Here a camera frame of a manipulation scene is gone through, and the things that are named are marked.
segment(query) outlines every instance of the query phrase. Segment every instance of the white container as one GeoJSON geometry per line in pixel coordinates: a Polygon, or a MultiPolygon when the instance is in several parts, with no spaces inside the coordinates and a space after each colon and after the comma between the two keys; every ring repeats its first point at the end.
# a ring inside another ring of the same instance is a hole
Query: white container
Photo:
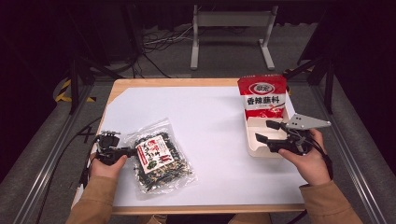
{"type": "MultiPolygon", "coordinates": [[[[295,114],[294,107],[289,95],[286,93],[285,110],[283,110],[283,119],[270,119],[276,122],[288,122],[295,114]]],[[[265,121],[268,118],[253,118],[246,120],[247,128],[247,152],[252,157],[264,158],[283,158],[277,153],[271,152],[269,147],[256,140],[256,133],[267,136],[269,139],[286,139],[286,133],[279,129],[268,128],[265,121]]]]}

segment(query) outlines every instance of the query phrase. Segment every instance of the sleeve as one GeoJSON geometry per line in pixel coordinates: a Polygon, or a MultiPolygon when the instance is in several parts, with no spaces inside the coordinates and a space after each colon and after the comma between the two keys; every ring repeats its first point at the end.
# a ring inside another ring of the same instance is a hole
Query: sleeve
{"type": "Polygon", "coordinates": [[[301,186],[300,191],[312,223],[362,223],[333,181],[320,186],[301,186]]]}
{"type": "Polygon", "coordinates": [[[66,223],[107,223],[110,220],[117,180],[92,176],[66,223]]]}

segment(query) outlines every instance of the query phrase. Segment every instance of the hand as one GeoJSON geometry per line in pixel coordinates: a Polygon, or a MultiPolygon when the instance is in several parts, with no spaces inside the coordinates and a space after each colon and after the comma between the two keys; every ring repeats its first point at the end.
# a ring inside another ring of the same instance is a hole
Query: hand
{"type": "Polygon", "coordinates": [[[122,166],[125,164],[126,160],[127,160],[127,156],[123,155],[122,157],[119,158],[119,160],[116,163],[112,165],[106,165],[101,161],[97,160],[95,158],[95,153],[92,153],[91,176],[96,175],[96,176],[109,177],[112,179],[118,179],[120,170],[122,166]]]}
{"type": "MultiPolygon", "coordinates": [[[[326,153],[322,133],[316,129],[311,129],[309,132],[326,153]]],[[[283,148],[278,153],[297,167],[298,172],[309,185],[322,185],[331,181],[326,163],[317,150],[312,149],[304,156],[299,156],[283,148]]]]}

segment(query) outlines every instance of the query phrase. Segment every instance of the metal stand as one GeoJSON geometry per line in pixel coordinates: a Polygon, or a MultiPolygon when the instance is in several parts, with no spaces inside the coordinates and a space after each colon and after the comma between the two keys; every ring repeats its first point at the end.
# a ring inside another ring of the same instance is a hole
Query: metal stand
{"type": "Polygon", "coordinates": [[[199,26],[265,26],[265,37],[260,39],[260,48],[264,56],[268,70],[274,70],[275,66],[268,50],[268,41],[274,26],[276,18],[277,6],[271,11],[198,11],[198,7],[194,6],[193,12],[193,33],[191,53],[191,70],[198,69],[198,53],[199,53],[199,26]]]}

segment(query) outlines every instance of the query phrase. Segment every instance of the cable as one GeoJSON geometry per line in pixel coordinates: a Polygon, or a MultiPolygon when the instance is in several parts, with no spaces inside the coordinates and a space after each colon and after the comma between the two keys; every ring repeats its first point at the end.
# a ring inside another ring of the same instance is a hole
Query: cable
{"type": "Polygon", "coordinates": [[[137,73],[139,76],[141,76],[142,78],[145,78],[145,77],[143,77],[143,69],[142,69],[142,67],[140,66],[139,60],[136,60],[136,63],[137,63],[137,66],[139,67],[140,72],[137,71],[135,68],[134,68],[134,72],[136,72],[136,73],[137,73]]]}
{"type": "MultiPolygon", "coordinates": [[[[295,134],[295,135],[301,137],[301,135],[300,135],[297,131],[296,131],[296,132],[292,132],[292,130],[289,130],[289,131],[290,131],[292,134],[295,134]]],[[[323,158],[323,160],[324,160],[324,162],[325,162],[325,164],[326,164],[327,172],[329,173],[329,177],[330,177],[330,179],[332,179],[332,178],[333,178],[332,160],[330,159],[329,155],[327,155],[327,154],[324,152],[323,148],[320,146],[320,144],[319,144],[314,138],[312,138],[312,137],[308,137],[308,138],[309,138],[309,141],[308,141],[308,140],[304,140],[304,141],[305,141],[307,144],[311,145],[315,150],[317,150],[317,151],[320,153],[320,155],[322,156],[322,158],[323,158]]],[[[306,209],[305,209],[302,213],[300,213],[300,214],[299,214],[297,217],[295,217],[292,221],[288,222],[288,224],[294,224],[294,223],[296,223],[296,222],[299,221],[301,218],[303,218],[306,214],[307,214],[307,211],[306,211],[306,209]]]]}
{"type": "Polygon", "coordinates": [[[43,199],[43,202],[42,202],[42,204],[41,204],[41,206],[40,206],[40,210],[39,210],[39,212],[38,212],[38,216],[37,216],[37,219],[36,219],[36,221],[35,221],[35,224],[38,224],[38,223],[40,222],[40,218],[41,218],[41,215],[42,215],[43,210],[44,210],[44,205],[45,205],[45,203],[46,203],[47,197],[48,197],[49,192],[50,192],[50,184],[51,184],[52,179],[53,179],[53,177],[54,177],[55,171],[56,171],[56,169],[58,168],[59,162],[61,161],[62,155],[64,154],[64,152],[67,150],[67,148],[70,146],[70,144],[73,142],[73,140],[74,140],[77,136],[79,136],[82,132],[84,132],[86,129],[88,129],[88,128],[90,127],[90,125],[92,125],[93,123],[95,123],[97,120],[99,120],[99,119],[101,119],[101,118],[102,118],[102,117],[99,117],[99,118],[97,118],[97,119],[91,121],[91,122],[88,123],[87,125],[85,125],[79,132],[77,132],[77,133],[70,139],[70,141],[66,144],[66,146],[65,146],[64,149],[62,150],[62,153],[61,153],[61,155],[59,156],[58,160],[56,161],[55,167],[54,167],[52,173],[50,174],[49,182],[48,182],[47,189],[46,189],[46,193],[44,194],[44,199],[43,199]]]}
{"type": "Polygon", "coordinates": [[[188,29],[184,31],[172,32],[172,33],[167,32],[163,34],[163,36],[161,37],[158,37],[154,33],[147,34],[145,35],[145,37],[148,36],[148,40],[143,44],[143,48],[147,49],[145,50],[146,53],[151,53],[154,50],[165,50],[170,46],[172,46],[173,44],[181,42],[185,39],[189,39],[192,41],[191,38],[187,37],[191,33],[191,28],[192,26],[190,26],[188,29]]]}
{"type": "Polygon", "coordinates": [[[166,75],[166,74],[157,66],[157,64],[155,64],[145,53],[143,53],[143,56],[145,56],[145,57],[147,58],[147,60],[148,60],[149,62],[151,62],[151,63],[158,69],[158,71],[160,71],[165,77],[169,77],[169,76],[166,75]]]}
{"type": "Polygon", "coordinates": [[[136,68],[134,68],[134,65],[132,65],[132,69],[133,69],[133,72],[134,72],[134,78],[136,78],[136,74],[138,74],[140,77],[142,77],[142,78],[145,78],[145,77],[143,77],[142,76],[142,68],[140,67],[140,65],[138,65],[139,66],[139,68],[140,68],[140,72],[138,72],[137,70],[136,70],[136,68]]]}

